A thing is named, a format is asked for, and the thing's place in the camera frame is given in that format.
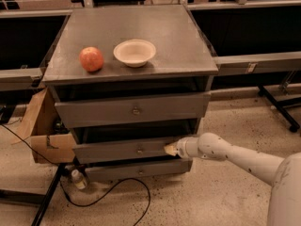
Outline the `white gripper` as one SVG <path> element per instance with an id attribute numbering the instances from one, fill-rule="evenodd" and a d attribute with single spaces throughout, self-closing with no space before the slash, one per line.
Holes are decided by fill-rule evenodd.
<path id="1" fill-rule="evenodd" d="M 177 144 L 171 143 L 164 147 L 167 154 L 181 158 L 201 158 L 203 152 L 199 148 L 198 137 L 184 137 Z"/>

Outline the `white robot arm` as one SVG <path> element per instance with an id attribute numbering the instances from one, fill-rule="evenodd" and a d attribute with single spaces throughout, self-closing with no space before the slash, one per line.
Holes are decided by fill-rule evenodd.
<path id="1" fill-rule="evenodd" d="M 180 158 L 229 161 L 271 187 L 266 226 L 301 226 L 301 153 L 286 158 L 239 147 L 213 133 L 164 147 Z"/>

